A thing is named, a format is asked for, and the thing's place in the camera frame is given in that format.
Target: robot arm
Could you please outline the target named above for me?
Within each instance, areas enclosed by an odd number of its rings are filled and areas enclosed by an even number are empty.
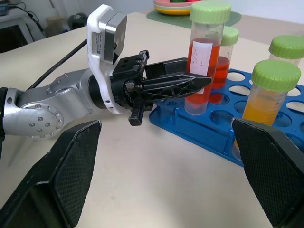
[[[102,5],[88,18],[90,69],[63,74],[51,84],[20,91],[2,88],[2,136],[33,139],[59,134],[68,123],[108,109],[131,110],[131,125],[140,125],[154,101],[191,95],[211,78],[185,73],[186,59],[147,65],[148,51],[121,59],[126,16]]]

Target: yellow plate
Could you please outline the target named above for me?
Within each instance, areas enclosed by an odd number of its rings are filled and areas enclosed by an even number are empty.
[[[157,11],[159,11],[160,13],[164,13],[164,14],[169,14],[169,15],[189,15],[190,14],[190,9],[182,9],[182,10],[168,10],[168,9],[160,9],[155,7],[155,9]]]

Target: green mat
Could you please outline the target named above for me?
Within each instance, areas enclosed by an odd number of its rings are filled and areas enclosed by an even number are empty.
[[[192,21],[189,19],[188,16],[172,16],[160,13],[156,10],[147,14],[147,18],[150,20],[155,20],[159,22],[163,22],[166,24],[177,25],[185,28],[191,28]],[[236,12],[231,12],[230,20],[225,24],[226,26],[232,26],[238,21],[240,21],[242,15]]]

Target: blue test tube rack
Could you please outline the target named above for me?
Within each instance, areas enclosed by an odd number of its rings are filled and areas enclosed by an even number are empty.
[[[229,72],[245,76],[242,81],[227,79],[225,88],[212,90],[211,94],[223,96],[219,105],[208,103],[203,115],[190,115],[184,109],[184,98],[156,102],[157,107],[150,114],[150,122],[235,164],[243,166],[232,154],[235,140],[231,127],[233,117],[241,118],[248,96],[231,92],[233,86],[251,88],[251,73],[231,69]],[[304,113],[287,108],[287,103],[304,104],[304,86],[296,87],[299,96],[287,96],[273,127],[283,131],[295,145],[304,152]]]

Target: green cap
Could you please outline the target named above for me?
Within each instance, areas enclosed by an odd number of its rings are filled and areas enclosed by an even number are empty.
[[[238,41],[238,30],[233,27],[224,27],[223,38],[221,46],[231,46],[236,44]]]
[[[229,21],[231,5],[225,1],[204,0],[191,5],[190,20],[199,24],[223,24]]]
[[[301,77],[300,69],[282,60],[264,60],[255,65],[251,80],[262,89],[288,92],[295,88]]]
[[[269,52],[274,56],[287,59],[304,57],[304,37],[278,36],[270,44]]]

